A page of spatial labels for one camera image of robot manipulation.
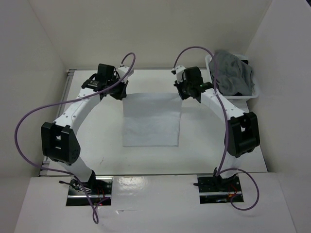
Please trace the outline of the white skirt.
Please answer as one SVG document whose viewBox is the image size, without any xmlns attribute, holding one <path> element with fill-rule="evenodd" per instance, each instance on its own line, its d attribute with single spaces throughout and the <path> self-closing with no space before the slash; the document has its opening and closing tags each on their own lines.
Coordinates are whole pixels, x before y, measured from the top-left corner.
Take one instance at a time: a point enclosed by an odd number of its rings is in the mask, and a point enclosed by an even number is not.
<svg viewBox="0 0 311 233">
<path fill-rule="evenodd" d="M 124 147 L 177 147 L 182 100 L 177 93 L 135 93 L 122 100 Z"/>
</svg>

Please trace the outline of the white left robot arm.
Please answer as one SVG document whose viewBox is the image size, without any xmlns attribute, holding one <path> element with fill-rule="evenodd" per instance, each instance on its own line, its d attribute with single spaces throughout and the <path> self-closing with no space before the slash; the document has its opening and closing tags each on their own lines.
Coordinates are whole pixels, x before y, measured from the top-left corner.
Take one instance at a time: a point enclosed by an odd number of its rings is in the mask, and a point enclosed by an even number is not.
<svg viewBox="0 0 311 233">
<path fill-rule="evenodd" d="M 68 109 L 54 122 L 41 126 L 43 154 L 72 173 L 70 185 L 86 194 L 103 189 L 105 182 L 96 179 L 95 172 L 82 160 L 81 147 L 76 137 L 80 126 L 103 97 L 110 95 L 117 100 L 126 97 L 128 78 L 134 73 L 130 67 L 99 64 L 97 73 L 90 76 Z"/>
</svg>

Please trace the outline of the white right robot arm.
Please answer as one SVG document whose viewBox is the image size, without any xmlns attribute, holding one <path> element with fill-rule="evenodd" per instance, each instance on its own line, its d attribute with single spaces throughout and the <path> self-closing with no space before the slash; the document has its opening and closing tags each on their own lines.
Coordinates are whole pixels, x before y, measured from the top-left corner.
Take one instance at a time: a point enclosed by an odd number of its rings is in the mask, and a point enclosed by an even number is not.
<svg viewBox="0 0 311 233">
<path fill-rule="evenodd" d="M 232 104 L 212 83 L 205 83 L 198 67 L 177 66 L 172 74 L 176 76 L 174 86 L 182 100 L 192 97 L 225 123 L 225 152 L 213 178 L 214 188 L 223 191 L 240 168 L 242 156 L 260 145 L 258 118 Z"/>
</svg>

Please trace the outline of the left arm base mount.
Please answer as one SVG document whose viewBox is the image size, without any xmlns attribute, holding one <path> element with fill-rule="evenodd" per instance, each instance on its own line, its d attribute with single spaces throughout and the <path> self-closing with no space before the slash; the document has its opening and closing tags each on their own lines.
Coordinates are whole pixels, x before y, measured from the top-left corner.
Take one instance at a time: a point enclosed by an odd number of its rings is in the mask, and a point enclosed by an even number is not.
<svg viewBox="0 0 311 233">
<path fill-rule="evenodd" d="M 92 204 L 94 206 L 110 206 L 113 177 L 97 176 L 96 179 L 103 182 L 101 187 L 96 188 L 94 191 L 91 191 L 89 188 L 86 187 Z M 68 187 L 66 206 L 89 206 L 87 197 L 77 181 L 71 179 L 70 182 L 59 181 L 59 183 Z"/>
</svg>

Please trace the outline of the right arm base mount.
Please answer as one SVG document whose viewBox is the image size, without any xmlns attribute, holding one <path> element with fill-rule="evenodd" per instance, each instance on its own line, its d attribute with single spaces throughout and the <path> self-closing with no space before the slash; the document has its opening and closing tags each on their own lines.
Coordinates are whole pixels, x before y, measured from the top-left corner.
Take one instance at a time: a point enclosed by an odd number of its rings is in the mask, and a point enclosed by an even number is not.
<svg viewBox="0 0 311 233">
<path fill-rule="evenodd" d="M 193 184 L 198 188 L 201 204 L 244 202 L 240 179 L 234 175 L 227 179 L 215 175 L 201 175 Z"/>
</svg>

